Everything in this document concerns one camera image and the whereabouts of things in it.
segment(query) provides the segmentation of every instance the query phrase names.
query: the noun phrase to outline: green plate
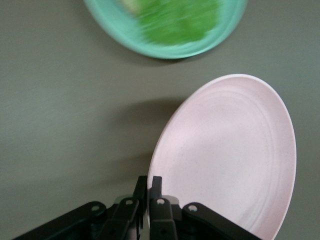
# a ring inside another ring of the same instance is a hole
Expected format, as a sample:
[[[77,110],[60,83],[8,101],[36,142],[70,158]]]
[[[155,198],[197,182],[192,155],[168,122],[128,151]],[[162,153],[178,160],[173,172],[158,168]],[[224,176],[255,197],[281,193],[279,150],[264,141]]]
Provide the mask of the green plate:
[[[198,41],[162,45],[147,41],[138,20],[130,15],[119,0],[84,0],[99,25],[125,47],[153,58],[181,59],[208,51],[225,40],[239,23],[248,0],[221,0],[218,25]]]

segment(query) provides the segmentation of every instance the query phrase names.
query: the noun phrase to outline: gray table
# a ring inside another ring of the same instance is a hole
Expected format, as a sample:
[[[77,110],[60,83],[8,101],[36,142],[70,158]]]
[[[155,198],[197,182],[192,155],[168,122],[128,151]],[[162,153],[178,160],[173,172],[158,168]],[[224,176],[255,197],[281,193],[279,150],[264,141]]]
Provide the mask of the gray table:
[[[159,60],[111,39],[80,0],[0,1],[0,239],[131,193],[175,109],[231,73],[268,82],[293,121],[295,189],[276,239],[319,239],[319,12],[252,0],[218,47]]]

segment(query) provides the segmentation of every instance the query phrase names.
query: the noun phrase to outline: gray surface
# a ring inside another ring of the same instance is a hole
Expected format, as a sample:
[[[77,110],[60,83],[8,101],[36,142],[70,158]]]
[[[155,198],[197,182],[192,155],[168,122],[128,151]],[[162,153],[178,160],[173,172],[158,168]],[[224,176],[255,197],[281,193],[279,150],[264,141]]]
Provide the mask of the gray surface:
[[[252,0],[218,47],[168,61],[119,45],[80,0],[0,1],[0,239],[130,194],[175,109],[231,73],[268,82],[295,128],[295,189],[276,239],[319,239],[319,12],[318,0]]]

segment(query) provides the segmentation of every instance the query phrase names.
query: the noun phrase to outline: teal plate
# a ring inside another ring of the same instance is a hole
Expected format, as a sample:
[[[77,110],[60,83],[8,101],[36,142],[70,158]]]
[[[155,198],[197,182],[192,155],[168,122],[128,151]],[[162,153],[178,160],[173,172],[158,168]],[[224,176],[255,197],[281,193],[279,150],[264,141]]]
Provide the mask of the teal plate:
[[[177,45],[149,42],[138,20],[119,0],[84,0],[98,24],[117,42],[142,55],[158,59],[181,59],[208,51],[225,40],[238,25],[248,0],[221,0],[218,25],[198,41]]]

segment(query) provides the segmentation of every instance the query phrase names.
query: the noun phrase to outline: plate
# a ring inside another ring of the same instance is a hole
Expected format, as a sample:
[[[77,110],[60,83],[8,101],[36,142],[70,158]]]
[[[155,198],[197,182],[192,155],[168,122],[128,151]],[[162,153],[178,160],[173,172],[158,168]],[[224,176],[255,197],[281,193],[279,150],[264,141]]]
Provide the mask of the plate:
[[[232,74],[192,94],[163,130],[148,188],[180,207],[199,202],[264,240],[287,213],[296,175],[293,125],[279,95],[261,79]]]
[[[123,46],[153,58],[180,59],[203,53],[225,40],[238,25],[248,0],[220,0],[219,24],[201,40],[179,45],[161,45],[144,39],[136,18],[119,0],[84,0],[98,24]]]

